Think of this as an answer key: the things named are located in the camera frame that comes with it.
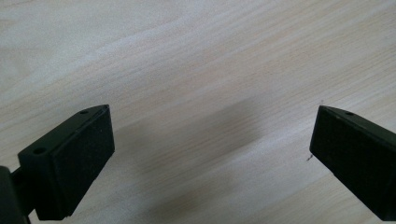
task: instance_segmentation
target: light wood surface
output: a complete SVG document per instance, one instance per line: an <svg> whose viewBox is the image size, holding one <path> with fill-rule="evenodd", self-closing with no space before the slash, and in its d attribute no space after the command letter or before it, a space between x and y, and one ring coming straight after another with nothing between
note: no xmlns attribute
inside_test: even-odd
<svg viewBox="0 0 396 224"><path fill-rule="evenodd" d="M319 105L396 132L394 0L1 0L0 78L11 171L110 104L116 153L60 223L381 222L307 159Z"/></svg>

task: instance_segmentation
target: black mount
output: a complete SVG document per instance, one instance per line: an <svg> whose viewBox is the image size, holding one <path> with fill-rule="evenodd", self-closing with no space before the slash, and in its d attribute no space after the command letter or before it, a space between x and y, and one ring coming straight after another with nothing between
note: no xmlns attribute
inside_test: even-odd
<svg viewBox="0 0 396 224"><path fill-rule="evenodd" d="M15 172L0 166L0 223L71 216L113 153L109 106L78 112L21 151Z"/></svg>
<svg viewBox="0 0 396 224"><path fill-rule="evenodd" d="M310 150L379 218L396 220L396 134L320 106Z"/></svg>

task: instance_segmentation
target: black plastic block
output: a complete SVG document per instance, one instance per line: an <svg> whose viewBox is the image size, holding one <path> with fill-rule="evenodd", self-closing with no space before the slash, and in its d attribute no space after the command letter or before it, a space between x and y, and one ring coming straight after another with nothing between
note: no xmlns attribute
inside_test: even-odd
<svg viewBox="0 0 396 224"><path fill-rule="evenodd" d="M396 134L321 106L310 150L382 220L396 220Z"/></svg>
<svg viewBox="0 0 396 224"><path fill-rule="evenodd" d="M78 112L21 151L40 220L71 216L114 152L108 105Z"/></svg>

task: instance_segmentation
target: screw hole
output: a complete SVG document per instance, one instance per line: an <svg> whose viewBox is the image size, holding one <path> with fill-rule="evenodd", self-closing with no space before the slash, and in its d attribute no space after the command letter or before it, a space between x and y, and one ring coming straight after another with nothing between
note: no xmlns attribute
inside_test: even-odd
<svg viewBox="0 0 396 224"><path fill-rule="evenodd" d="M40 155L43 154L47 149L44 147L40 147L40 148L36 148L35 150L33 150L33 153L35 153L36 155Z"/></svg>

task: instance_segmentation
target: wooden table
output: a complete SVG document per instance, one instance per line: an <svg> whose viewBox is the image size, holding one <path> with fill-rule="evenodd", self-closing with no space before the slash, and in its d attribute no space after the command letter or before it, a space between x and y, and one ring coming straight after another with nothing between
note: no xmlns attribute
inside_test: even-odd
<svg viewBox="0 0 396 224"><path fill-rule="evenodd" d="M319 105L396 131L395 12L3 0L0 164L15 170L44 133L110 104L116 153L61 223L380 223L308 149Z"/></svg>

